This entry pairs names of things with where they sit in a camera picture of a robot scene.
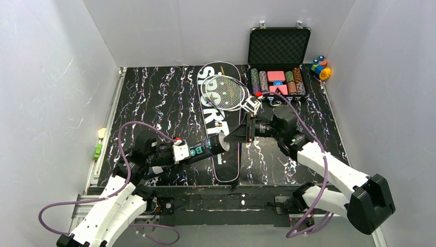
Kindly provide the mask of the black shuttlecock tube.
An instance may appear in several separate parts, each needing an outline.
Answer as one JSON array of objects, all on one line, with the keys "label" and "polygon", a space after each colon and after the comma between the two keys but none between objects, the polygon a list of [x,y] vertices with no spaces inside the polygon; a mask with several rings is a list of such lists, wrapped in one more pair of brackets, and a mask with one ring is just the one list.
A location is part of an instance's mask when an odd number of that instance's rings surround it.
[{"label": "black shuttlecock tube", "polygon": [[217,133],[216,135],[207,137],[201,142],[191,146],[191,157],[187,159],[186,163],[193,164],[220,153],[223,153],[223,150],[219,142],[219,133]]}]

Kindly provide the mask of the clear round tube lid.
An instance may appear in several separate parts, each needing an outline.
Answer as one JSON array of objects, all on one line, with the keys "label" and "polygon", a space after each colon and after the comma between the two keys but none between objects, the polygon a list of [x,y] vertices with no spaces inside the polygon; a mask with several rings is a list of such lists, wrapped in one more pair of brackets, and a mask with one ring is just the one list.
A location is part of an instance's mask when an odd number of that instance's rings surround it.
[{"label": "clear round tube lid", "polygon": [[219,142],[223,152],[227,152],[230,149],[230,143],[225,141],[226,135],[224,133],[219,134]]}]

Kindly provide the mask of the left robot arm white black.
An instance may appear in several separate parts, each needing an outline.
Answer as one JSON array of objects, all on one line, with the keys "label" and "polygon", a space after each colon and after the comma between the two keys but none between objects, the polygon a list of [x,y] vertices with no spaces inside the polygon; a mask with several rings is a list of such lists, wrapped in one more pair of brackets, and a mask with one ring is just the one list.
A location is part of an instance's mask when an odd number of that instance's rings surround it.
[{"label": "left robot arm white black", "polygon": [[71,233],[62,234],[57,246],[112,246],[135,218],[147,210],[156,192],[140,182],[163,172],[150,162],[161,154],[172,157],[168,145],[155,138],[140,138],[127,152],[128,163],[120,161],[103,193]]}]

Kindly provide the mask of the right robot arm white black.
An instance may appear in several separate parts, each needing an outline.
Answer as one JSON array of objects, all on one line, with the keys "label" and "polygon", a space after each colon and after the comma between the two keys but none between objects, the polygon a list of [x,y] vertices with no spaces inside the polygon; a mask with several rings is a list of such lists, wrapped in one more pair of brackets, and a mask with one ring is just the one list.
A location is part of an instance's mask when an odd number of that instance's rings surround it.
[{"label": "right robot arm white black", "polygon": [[342,216],[361,233],[370,235],[396,211],[387,180],[380,174],[369,176],[346,165],[316,143],[306,130],[298,128],[298,115],[280,105],[272,119],[247,113],[242,123],[224,137],[228,143],[249,143],[255,137],[273,138],[280,151],[300,165],[323,176],[335,191],[307,182],[285,201],[271,203],[289,213],[303,213],[312,204],[317,209]]}]

